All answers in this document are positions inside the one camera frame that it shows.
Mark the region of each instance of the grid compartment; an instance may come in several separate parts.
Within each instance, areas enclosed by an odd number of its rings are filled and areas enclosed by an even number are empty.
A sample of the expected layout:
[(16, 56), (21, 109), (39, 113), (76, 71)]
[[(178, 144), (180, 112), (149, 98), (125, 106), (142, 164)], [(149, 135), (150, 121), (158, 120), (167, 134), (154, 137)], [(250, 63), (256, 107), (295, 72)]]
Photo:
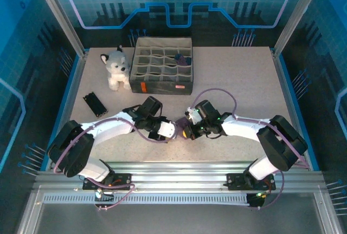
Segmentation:
[[(184, 82), (187, 89), (183, 94), (190, 94), (193, 82), (193, 63), (189, 66), (179, 66), (174, 59), (175, 55), (182, 54), (184, 57), (192, 58), (191, 38), (163, 38), (163, 37), (140, 37), (137, 40), (132, 69), (130, 73), (130, 84), (132, 81), (152, 82), (149, 87), (162, 89), (160, 83), (166, 84), (168, 94), (176, 93), (176, 83)], [(134, 92), (141, 92), (139, 83)]]

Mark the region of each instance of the dog face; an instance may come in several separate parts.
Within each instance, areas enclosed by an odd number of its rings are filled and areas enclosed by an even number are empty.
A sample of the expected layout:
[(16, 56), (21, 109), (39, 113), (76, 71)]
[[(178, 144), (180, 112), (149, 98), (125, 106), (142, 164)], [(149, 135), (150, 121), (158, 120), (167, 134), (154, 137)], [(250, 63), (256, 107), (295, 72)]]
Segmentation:
[(118, 47), (117, 51), (112, 51), (108, 55), (101, 54), (101, 60), (106, 65), (106, 69), (111, 74), (129, 73), (129, 63), (125, 54)]

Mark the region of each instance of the glass panel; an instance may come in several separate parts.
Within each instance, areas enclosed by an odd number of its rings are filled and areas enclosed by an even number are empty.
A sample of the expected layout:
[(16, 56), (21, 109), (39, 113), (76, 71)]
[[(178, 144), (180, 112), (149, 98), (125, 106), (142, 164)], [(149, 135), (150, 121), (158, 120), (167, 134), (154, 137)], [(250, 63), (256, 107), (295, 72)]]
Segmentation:
[(0, 233), (16, 233), (75, 52), (45, 0), (0, 5)]
[(282, 53), (327, 183), (347, 182), (346, 6), (347, 0), (312, 0)]
[(60, 2), (86, 48), (133, 47), (139, 36), (191, 36), (195, 46), (273, 47), (298, 0)]

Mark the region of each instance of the white table surface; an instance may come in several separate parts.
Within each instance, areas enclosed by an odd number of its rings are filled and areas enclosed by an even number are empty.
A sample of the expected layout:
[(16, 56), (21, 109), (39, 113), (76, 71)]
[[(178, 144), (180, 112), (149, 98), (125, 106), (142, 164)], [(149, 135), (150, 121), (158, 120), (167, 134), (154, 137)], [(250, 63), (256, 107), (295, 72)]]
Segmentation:
[[(125, 90), (122, 85), (117, 92), (109, 89), (100, 54), (111, 50), (114, 48), (90, 49), (70, 119), (78, 123), (97, 120), (82, 98), (90, 92), (95, 92), (108, 109), (100, 119), (142, 104), (148, 97)], [(128, 60), (132, 60), (133, 51), (134, 48), (124, 48)], [(239, 116), (272, 118), (278, 114), (290, 121), (269, 47), (193, 47), (193, 52), (192, 95), (153, 95), (163, 103), (163, 115), (168, 119), (183, 117), (201, 91), (223, 88), (236, 97)], [(204, 99), (220, 113), (233, 110), (233, 100), (223, 92), (205, 93), (199, 101)], [(262, 157), (264, 151), (258, 142), (238, 136), (216, 140), (202, 136), (194, 141), (179, 137), (168, 144), (152, 144), (132, 133), (95, 146), (91, 155), (104, 161), (252, 161)]]

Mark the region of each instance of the enclosure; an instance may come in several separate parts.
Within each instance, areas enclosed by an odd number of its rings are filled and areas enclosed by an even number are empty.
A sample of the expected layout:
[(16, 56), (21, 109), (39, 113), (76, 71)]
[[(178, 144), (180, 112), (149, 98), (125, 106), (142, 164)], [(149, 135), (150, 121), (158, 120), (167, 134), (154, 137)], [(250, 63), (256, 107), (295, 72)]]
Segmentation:
[[(347, 0), (0, 1), (1, 233), (344, 233)], [(119, 45), (132, 91), (110, 90), (100, 59)], [(176, 65), (177, 54), (192, 63)], [(310, 169), (285, 172), (268, 209), (246, 210), (255, 192), (223, 185), (265, 154), (238, 136), (159, 145), (132, 133), (95, 146), (91, 156), (132, 174), (136, 188), (107, 212), (83, 179), (53, 173), (47, 148), (67, 121), (108, 118), (149, 95), (177, 121), (208, 88), (231, 92), (239, 116), (282, 115), (307, 142)], [(83, 99), (91, 92), (101, 118)], [(225, 93), (205, 99), (233, 112)], [(284, 183), (274, 180), (267, 202)]]

